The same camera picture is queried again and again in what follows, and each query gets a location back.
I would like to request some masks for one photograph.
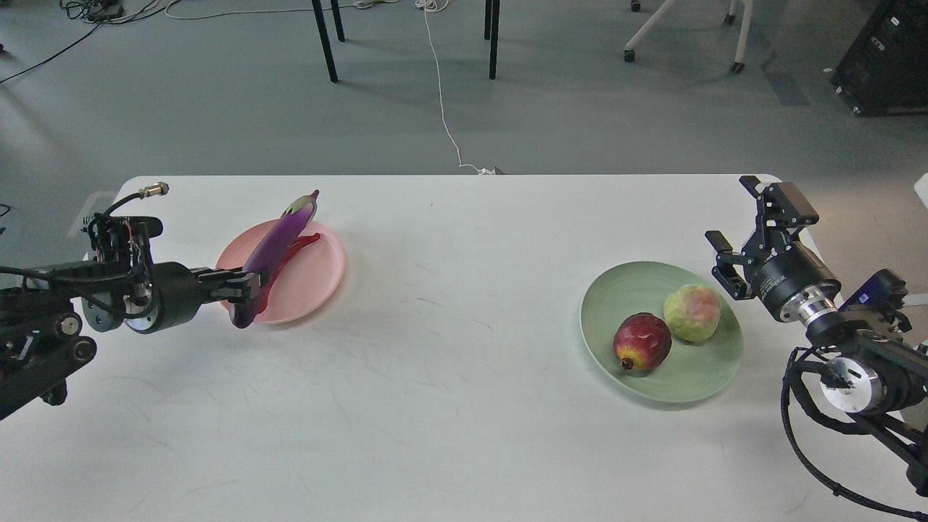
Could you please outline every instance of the black table leg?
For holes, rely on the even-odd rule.
[[[486,12],[483,14],[483,39],[490,39],[490,18],[493,16],[492,0],[486,0]]]
[[[342,13],[339,10],[339,0],[332,0],[332,18],[335,19],[335,33],[339,42],[345,41],[345,30],[342,28]]]
[[[316,26],[319,28],[319,40],[322,41],[322,53],[326,55],[326,66],[329,68],[329,79],[333,84],[339,82],[339,75],[335,72],[335,59],[332,57],[332,46],[329,44],[329,31],[326,29],[326,19],[322,16],[322,0],[313,0],[313,14],[316,15]]]
[[[496,47],[499,40],[499,0],[493,1],[493,13],[490,20],[490,79],[496,79]]]

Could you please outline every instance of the white table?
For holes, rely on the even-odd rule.
[[[286,325],[240,331],[211,304],[152,335],[86,328],[99,351],[68,401],[0,426],[0,519],[894,519],[793,456],[780,378],[805,338],[760,302],[732,302],[738,376],[688,407],[633,397],[586,351],[601,272],[647,259],[710,280],[703,233],[748,237],[736,176],[167,176],[121,195],[157,180],[168,196],[121,214],[158,216],[155,261],[191,268],[320,189],[342,286]],[[875,440],[794,422],[847,487],[928,508]]]

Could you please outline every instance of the white chair leg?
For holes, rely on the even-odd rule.
[[[738,35],[738,48],[735,50],[735,63],[732,70],[741,72],[744,64],[744,48],[748,44],[748,32],[751,30],[751,16],[754,13],[754,0],[742,0],[744,3],[744,16],[741,17],[741,33]]]
[[[635,33],[634,36],[632,36],[632,39],[629,40],[627,44],[625,44],[625,50],[626,51],[635,50],[635,46],[638,45],[638,42],[640,42],[648,34],[648,32],[651,30],[652,27],[654,27],[654,25],[657,24],[657,22],[661,21],[661,18],[663,18],[664,15],[667,14],[667,11],[669,11],[676,2],[677,0],[665,0],[664,3],[661,5],[661,8],[659,8],[656,12],[654,12],[654,14],[651,15],[648,21],[644,22],[644,25],[641,26],[641,29],[638,29],[638,32]]]

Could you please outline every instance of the guava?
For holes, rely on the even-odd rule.
[[[664,322],[673,335],[694,344],[712,337],[722,317],[722,302],[704,284],[685,284],[664,301]]]

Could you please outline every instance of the screw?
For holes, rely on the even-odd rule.
[[[74,316],[67,316],[58,322],[58,329],[65,335],[74,335],[81,330],[81,322]]]

